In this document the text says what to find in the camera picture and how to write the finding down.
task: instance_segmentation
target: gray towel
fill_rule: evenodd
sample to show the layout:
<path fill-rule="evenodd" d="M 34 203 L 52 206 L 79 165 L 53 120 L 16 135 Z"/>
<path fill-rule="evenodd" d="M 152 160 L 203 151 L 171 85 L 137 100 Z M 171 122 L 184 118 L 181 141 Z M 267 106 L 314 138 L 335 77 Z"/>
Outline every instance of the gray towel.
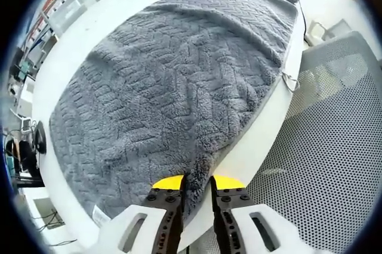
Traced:
<path fill-rule="evenodd" d="M 279 78 L 296 15 L 283 0 L 161 0 L 103 39 L 50 118 L 87 213 L 113 218 L 178 174 L 193 210 Z"/>

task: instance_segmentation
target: towel label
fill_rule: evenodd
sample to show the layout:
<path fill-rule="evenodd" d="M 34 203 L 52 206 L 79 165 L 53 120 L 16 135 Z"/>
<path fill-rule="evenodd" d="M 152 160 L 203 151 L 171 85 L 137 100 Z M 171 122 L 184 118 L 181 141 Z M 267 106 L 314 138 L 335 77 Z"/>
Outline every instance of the towel label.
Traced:
<path fill-rule="evenodd" d="M 97 205 L 93 208 L 92 218 L 98 227 L 102 227 L 105 223 L 109 222 L 111 219 L 108 217 Z"/>

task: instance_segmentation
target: white table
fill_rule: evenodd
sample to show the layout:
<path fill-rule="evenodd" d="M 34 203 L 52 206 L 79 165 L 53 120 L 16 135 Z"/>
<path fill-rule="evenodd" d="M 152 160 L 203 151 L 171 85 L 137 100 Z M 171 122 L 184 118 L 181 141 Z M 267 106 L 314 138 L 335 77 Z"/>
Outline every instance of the white table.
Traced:
<path fill-rule="evenodd" d="M 128 17 L 155 1 L 157 0 L 102 0 L 95 4 L 69 27 L 45 59 L 36 78 L 32 117 L 34 120 L 42 121 L 48 138 L 48 154 L 40 158 L 42 178 L 54 206 L 69 231 L 84 248 L 96 242 L 98 227 L 85 213 L 64 179 L 49 140 L 49 118 L 70 78 L 91 49 Z M 341 8 L 338 11 L 341 16 L 346 18 L 352 14 L 351 17 L 356 18 L 360 13 L 359 7 L 351 0 L 314 0 L 314 3 L 310 3 L 309 0 L 301 1 L 306 14 L 308 9 L 312 14 L 317 14 L 322 11 L 322 7 L 325 7 L 332 15 L 333 8 L 338 6 L 338 2 L 346 3 L 347 10 Z M 375 44 L 376 38 L 368 23 L 358 19 L 357 24 L 375 54 L 381 55 L 382 52 Z M 299 14 L 285 66 L 285 72 L 294 78 L 298 75 L 301 61 L 303 30 L 304 24 Z M 217 166 L 216 174 L 235 177 L 246 185 L 252 180 L 276 138 L 291 97 L 292 94 L 283 81 L 280 81 L 257 120 Z M 186 222 L 188 224 L 182 234 L 179 249 L 185 248 L 209 229 L 212 220 L 210 190 L 207 190 L 200 210 L 193 220 Z"/>

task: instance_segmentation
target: screw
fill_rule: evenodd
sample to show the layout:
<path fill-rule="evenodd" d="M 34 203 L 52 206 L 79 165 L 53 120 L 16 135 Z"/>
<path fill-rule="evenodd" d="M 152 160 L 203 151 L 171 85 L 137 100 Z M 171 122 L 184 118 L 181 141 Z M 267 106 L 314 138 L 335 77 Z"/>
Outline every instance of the screw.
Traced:
<path fill-rule="evenodd" d="M 168 197 L 166 197 L 166 201 L 167 201 L 167 202 L 174 202 L 174 201 L 175 201 L 175 197 L 173 197 L 173 196 L 168 196 Z"/>
<path fill-rule="evenodd" d="M 230 202 L 230 201 L 231 201 L 231 198 L 230 198 L 229 196 L 223 196 L 223 197 L 221 198 L 221 201 L 222 201 L 222 202 Z"/>
<path fill-rule="evenodd" d="M 156 196 L 154 194 L 149 194 L 147 196 L 147 200 L 150 200 L 152 202 L 153 200 L 156 200 Z"/>

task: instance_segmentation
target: textured fleece towel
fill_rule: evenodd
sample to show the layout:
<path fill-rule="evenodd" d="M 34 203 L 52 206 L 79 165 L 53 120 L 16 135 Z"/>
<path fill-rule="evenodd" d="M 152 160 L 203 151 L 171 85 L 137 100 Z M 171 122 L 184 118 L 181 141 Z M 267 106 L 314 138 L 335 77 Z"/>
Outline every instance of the textured fleece towel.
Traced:
<path fill-rule="evenodd" d="M 161 0 L 104 38 L 50 118 L 87 213 L 113 218 L 178 174 L 194 209 L 280 75 L 296 14 L 282 0 Z"/>

